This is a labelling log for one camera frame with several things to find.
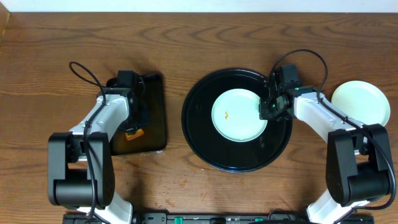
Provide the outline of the light green plate top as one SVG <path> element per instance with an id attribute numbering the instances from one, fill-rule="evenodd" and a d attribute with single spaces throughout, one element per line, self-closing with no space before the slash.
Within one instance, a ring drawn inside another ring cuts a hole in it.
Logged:
<path id="1" fill-rule="evenodd" d="M 242 88 L 222 93 L 211 109 L 213 126 L 230 141 L 256 139 L 267 127 L 267 121 L 259 118 L 259 101 L 257 94 Z"/>

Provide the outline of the light green plate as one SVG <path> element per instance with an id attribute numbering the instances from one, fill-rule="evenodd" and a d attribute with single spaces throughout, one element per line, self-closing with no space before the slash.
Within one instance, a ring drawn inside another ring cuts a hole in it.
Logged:
<path id="1" fill-rule="evenodd" d="M 259 118 L 259 101 L 257 94 L 242 88 L 222 93 L 211 109 L 213 126 L 230 141 L 256 139 L 267 127 L 267 121 Z"/>
<path id="2" fill-rule="evenodd" d="M 364 81 L 349 81 L 333 93 L 331 103 L 349 117 L 365 124 L 385 126 L 391 108 L 385 94 L 376 86 Z"/>

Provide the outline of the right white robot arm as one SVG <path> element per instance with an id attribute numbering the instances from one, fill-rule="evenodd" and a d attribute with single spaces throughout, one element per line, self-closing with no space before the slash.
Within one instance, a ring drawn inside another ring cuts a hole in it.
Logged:
<path id="1" fill-rule="evenodd" d="M 327 189 L 307 207 L 309 222 L 342 223 L 357 210 L 383 210 L 392 205 L 397 182 L 384 126 L 350 118 L 310 87 L 261 98 L 259 117 L 301 120 L 327 143 Z"/>

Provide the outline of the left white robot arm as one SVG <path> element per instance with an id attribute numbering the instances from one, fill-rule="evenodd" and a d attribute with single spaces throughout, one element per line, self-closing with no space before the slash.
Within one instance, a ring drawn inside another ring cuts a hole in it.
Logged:
<path id="1" fill-rule="evenodd" d="M 96 104 L 68 132 L 48 141 L 48 198 L 52 205 L 84 212 L 101 223 L 131 223 L 133 206 L 115 192 L 110 141 L 120 126 L 134 124 L 146 89 L 100 88 Z"/>

